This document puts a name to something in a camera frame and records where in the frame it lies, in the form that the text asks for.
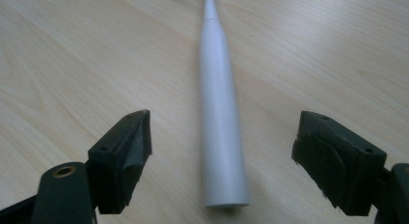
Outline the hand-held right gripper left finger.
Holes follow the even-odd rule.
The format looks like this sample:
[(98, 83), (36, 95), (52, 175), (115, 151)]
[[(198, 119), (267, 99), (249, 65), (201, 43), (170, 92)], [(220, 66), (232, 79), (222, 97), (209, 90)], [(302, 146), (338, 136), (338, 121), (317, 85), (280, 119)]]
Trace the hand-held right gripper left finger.
[(88, 150), (92, 201), (101, 214), (129, 205), (151, 154), (149, 110), (125, 115)]

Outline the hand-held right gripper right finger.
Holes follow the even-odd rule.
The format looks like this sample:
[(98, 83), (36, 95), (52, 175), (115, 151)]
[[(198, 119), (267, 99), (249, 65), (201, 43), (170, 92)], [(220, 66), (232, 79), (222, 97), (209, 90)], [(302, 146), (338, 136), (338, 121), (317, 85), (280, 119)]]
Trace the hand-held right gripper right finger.
[(303, 111), (291, 158), (335, 208), (366, 216), (387, 154), (335, 120)]

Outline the white electric toothbrush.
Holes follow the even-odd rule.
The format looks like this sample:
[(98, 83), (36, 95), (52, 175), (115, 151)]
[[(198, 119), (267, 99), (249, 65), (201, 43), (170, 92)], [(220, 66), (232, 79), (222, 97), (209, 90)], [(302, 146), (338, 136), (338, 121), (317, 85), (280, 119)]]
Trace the white electric toothbrush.
[(214, 0), (204, 0), (200, 43), (204, 204), (235, 208), (250, 204), (232, 67)]

